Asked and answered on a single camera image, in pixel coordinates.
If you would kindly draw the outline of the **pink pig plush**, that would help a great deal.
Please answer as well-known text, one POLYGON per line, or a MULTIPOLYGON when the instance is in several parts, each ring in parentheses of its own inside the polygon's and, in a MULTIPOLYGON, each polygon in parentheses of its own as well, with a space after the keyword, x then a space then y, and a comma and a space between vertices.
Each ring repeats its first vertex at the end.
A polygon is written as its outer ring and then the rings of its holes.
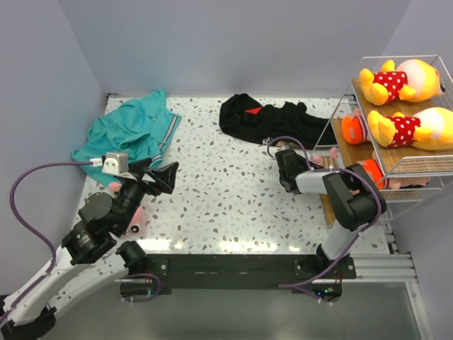
MULTIPOLYGON (((112 194, 117 195, 120 192, 121 186, 120 183, 112 182, 108 185, 108 189, 112 194)), ((128 234, 137 234, 140 231, 143 214, 144 208, 142 206, 138 207, 127 229, 128 234)))
POLYGON ((329 150, 315 152, 311 156, 311 162, 323 168, 338 167, 338 148, 332 147, 329 150))

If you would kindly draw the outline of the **black-haired doll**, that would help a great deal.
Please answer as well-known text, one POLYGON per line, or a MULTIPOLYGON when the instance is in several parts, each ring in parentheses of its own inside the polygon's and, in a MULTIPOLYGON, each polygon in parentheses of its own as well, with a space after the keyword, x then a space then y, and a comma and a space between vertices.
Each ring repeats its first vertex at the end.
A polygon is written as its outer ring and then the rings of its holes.
POLYGON ((372 152, 371 159, 363 159, 357 163, 364 168, 379 190, 423 188, 427 186, 431 180, 429 176, 389 178, 379 165, 377 153, 375 151, 372 152))
POLYGON ((360 145, 371 141, 365 119, 359 108, 341 120, 341 131, 345 141, 351 145, 360 145))

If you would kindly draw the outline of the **yellow polka-dot plush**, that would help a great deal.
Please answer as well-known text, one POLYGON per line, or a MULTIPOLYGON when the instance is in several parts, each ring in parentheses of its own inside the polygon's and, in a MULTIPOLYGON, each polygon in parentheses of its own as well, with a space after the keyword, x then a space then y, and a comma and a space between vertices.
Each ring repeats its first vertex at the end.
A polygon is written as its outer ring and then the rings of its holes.
POLYGON ((418 103, 445 92, 438 70, 420 59, 399 65, 390 59, 378 72, 362 69, 358 79, 365 99, 376 106, 395 100, 418 103))
POLYGON ((415 115, 396 112, 390 117, 372 110, 367 116, 370 134, 382 147, 412 146, 428 151, 452 148, 452 112, 431 107, 415 115))

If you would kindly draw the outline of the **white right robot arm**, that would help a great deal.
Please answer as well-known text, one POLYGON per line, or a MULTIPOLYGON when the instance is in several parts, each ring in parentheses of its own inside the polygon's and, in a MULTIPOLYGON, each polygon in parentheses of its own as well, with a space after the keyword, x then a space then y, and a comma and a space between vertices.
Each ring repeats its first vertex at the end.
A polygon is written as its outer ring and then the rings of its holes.
POLYGON ((325 168, 308 161, 293 149, 275 154, 280 184, 288 193, 318 193, 327 196, 333 210, 331 231, 316 250, 315 269, 323 278, 340 270, 359 233, 371 227, 386 212, 386 202, 364 167, 325 168))

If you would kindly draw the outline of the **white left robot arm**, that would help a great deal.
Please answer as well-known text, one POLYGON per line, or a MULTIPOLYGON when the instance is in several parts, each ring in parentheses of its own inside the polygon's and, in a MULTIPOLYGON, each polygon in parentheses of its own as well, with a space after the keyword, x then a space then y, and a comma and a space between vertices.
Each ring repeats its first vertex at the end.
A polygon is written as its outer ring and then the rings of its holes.
POLYGON ((122 152, 90 159, 122 181, 115 195, 97 192, 78 211, 79 221, 59 247, 50 245, 52 257, 22 288, 1 298, 1 333, 5 339, 41 339, 62 312, 79 298, 120 278, 147 278, 153 300, 162 289, 161 278, 149 271, 147 254, 135 240, 120 241, 138 216, 144 196, 171 194, 179 163, 158 169, 151 159, 128 162, 122 152))

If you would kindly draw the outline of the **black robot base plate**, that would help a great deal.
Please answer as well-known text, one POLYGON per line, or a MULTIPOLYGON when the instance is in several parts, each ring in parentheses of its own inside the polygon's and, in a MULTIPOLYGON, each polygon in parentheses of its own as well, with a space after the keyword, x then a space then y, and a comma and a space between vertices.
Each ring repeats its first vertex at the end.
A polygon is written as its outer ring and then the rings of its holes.
POLYGON ((173 289, 273 290, 279 284, 306 281, 328 264, 301 254, 150 254, 147 270, 173 289))

